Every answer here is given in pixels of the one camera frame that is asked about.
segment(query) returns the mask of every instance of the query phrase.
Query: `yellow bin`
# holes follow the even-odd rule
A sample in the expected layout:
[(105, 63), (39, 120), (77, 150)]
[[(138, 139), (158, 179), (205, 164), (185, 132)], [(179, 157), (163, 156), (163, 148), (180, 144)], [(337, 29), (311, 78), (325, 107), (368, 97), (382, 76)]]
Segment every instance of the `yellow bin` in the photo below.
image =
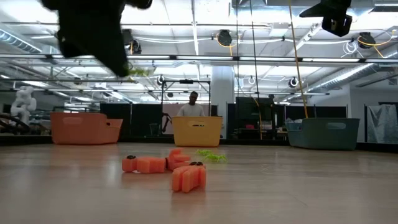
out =
[(175, 116), (172, 120), (175, 145), (216, 147), (220, 144), (222, 117)]

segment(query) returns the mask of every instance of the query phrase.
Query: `teal bin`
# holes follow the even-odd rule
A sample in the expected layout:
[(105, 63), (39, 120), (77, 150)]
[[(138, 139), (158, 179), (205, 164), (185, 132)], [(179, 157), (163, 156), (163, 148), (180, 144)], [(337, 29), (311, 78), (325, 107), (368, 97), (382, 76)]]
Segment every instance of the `teal bin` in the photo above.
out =
[(302, 124), (287, 123), (289, 143), (307, 149), (354, 150), (359, 119), (308, 118)]

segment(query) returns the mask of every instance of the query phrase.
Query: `sculpture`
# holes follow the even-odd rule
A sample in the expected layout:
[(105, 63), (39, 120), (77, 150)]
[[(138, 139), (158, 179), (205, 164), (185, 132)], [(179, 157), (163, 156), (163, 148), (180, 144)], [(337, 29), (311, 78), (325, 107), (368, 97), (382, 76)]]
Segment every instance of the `sculpture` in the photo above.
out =
[(22, 86), (17, 91), (17, 98), (11, 105), (11, 116), (17, 116), (23, 123), (28, 125), (30, 112), (36, 110), (36, 99), (32, 97), (33, 90), (31, 86)]

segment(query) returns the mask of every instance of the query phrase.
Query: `orange bin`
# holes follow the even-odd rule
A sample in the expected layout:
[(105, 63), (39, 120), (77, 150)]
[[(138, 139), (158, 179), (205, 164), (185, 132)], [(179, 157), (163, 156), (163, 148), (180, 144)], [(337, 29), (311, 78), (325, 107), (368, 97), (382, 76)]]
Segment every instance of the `orange bin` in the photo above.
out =
[(172, 121), (177, 146), (216, 147), (220, 143), (222, 117), (175, 116)]
[(55, 144), (117, 143), (123, 119), (106, 119), (101, 113), (50, 114), (52, 140)]

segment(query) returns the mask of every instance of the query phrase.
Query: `foam block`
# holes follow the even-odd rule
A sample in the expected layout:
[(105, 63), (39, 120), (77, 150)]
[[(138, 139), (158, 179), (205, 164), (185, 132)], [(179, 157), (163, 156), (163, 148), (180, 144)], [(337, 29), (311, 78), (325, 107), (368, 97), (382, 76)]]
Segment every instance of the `foam block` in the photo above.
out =
[(181, 155), (181, 151), (181, 148), (173, 149), (170, 151), (170, 154), (167, 158), (167, 161), (169, 163), (169, 170), (173, 171), (178, 167), (189, 165), (188, 161), (191, 159), (191, 157), (187, 155)]
[(132, 172), (137, 170), (137, 159), (123, 159), (122, 170), (124, 172)]
[(190, 192), (196, 187), (206, 188), (205, 166), (183, 166), (174, 169), (172, 174), (172, 190), (174, 192)]

